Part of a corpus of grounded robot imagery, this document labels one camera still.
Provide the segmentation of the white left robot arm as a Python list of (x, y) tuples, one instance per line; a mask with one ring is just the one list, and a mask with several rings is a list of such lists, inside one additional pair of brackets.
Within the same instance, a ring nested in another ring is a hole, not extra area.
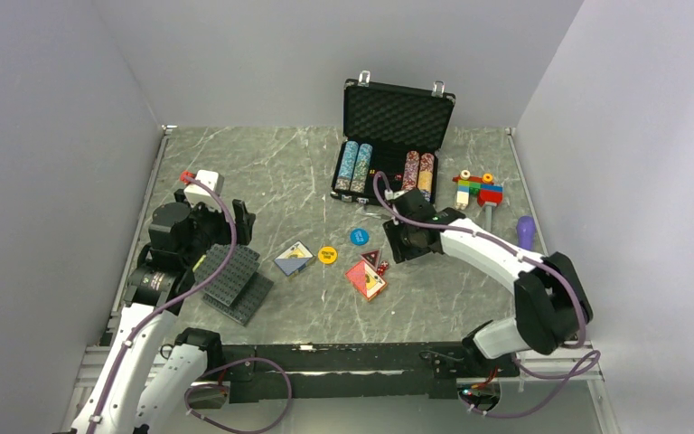
[(192, 382), (216, 377), (225, 362), (220, 334), (187, 328), (157, 373), (151, 370), (174, 326), (183, 295), (195, 284), (193, 269), (212, 247), (235, 254), (251, 241), (256, 216), (233, 200), (235, 218), (208, 194), (178, 190), (156, 208), (136, 268), (127, 277), (124, 306), (108, 357), (71, 433), (158, 433)]

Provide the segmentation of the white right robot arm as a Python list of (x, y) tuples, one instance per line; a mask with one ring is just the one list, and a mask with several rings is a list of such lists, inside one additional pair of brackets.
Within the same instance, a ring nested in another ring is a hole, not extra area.
[(586, 341), (594, 314), (565, 254), (543, 256), (509, 243), (454, 208), (436, 210), (418, 189), (382, 206), (391, 215), (384, 230), (397, 263), (445, 255), (480, 270), (512, 295), (512, 316), (488, 321), (463, 338), (462, 361), (469, 373), (485, 375), (497, 360), (523, 351), (550, 355)]

